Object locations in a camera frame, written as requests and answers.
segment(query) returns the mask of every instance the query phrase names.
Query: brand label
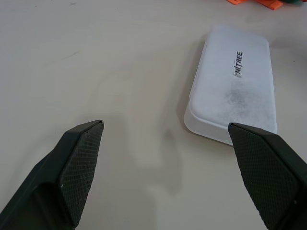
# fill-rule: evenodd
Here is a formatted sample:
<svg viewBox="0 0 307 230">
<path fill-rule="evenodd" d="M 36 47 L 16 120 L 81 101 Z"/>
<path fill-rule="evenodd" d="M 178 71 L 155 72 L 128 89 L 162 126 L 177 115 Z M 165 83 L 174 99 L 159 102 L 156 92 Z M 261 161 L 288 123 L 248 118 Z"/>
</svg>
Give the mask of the brand label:
<svg viewBox="0 0 307 230">
<path fill-rule="evenodd" d="M 234 75 L 239 78 L 242 77 L 242 68 L 243 68 L 242 59 L 243 59 L 243 52 L 238 51 L 236 53 L 236 60 L 234 64 Z"/>
</svg>

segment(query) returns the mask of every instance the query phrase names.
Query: white table surface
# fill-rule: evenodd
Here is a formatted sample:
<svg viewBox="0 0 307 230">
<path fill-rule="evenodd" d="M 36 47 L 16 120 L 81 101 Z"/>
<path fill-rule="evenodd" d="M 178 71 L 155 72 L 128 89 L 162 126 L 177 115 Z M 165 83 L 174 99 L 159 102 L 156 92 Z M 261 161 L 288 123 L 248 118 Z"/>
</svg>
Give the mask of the white table surface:
<svg viewBox="0 0 307 230">
<path fill-rule="evenodd" d="M 233 149 L 182 122 L 218 23 L 269 40 L 279 134 L 307 160 L 307 3 L 2 0 L 0 208 L 65 130 L 103 119 L 77 229 L 266 229 Z"/>
</svg>

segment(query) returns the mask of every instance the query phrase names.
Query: orange object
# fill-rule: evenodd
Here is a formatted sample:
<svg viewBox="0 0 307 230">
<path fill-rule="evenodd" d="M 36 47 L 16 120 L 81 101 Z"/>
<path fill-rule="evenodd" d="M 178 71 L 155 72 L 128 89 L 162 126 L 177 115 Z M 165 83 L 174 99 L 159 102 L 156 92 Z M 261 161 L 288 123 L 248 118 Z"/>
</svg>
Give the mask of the orange object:
<svg viewBox="0 0 307 230">
<path fill-rule="evenodd" d="M 247 0 L 227 0 L 228 2 L 238 5 Z M 283 3 L 279 0 L 255 0 L 256 2 L 270 8 L 271 10 L 276 10 L 283 5 Z"/>
</svg>

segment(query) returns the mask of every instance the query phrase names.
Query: green object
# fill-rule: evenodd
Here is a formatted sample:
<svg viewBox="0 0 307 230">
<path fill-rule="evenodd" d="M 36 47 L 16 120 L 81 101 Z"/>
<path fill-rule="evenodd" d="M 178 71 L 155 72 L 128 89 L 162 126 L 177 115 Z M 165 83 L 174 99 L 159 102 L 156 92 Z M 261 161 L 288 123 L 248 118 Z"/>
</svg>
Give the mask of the green object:
<svg viewBox="0 0 307 230">
<path fill-rule="evenodd" d="M 281 1 L 286 2 L 286 3 L 290 3 L 290 4 L 295 4 L 295 5 L 302 4 L 302 2 L 300 0 L 281 0 Z"/>
</svg>

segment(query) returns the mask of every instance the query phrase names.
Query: textured gripper pad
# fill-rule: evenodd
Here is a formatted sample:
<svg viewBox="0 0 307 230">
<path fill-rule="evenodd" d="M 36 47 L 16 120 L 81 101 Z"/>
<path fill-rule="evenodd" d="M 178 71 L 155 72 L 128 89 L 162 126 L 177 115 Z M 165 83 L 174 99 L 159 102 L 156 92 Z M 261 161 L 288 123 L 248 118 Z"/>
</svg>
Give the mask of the textured gripper pad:
<svg viewBox="0 0 307 230">
<path fill-rule="evenodd" d="M 74 227 L 79 224 L 94 178 L 103 124 L 84 132 L 59 177 L 59 187 Z"/>
<path fill-rule="evenodd" d="M 229 127 L 241 175 L 266 227 L 276 229 L 294 202 L 299 184 L 260 136 Z"/>
</svg>

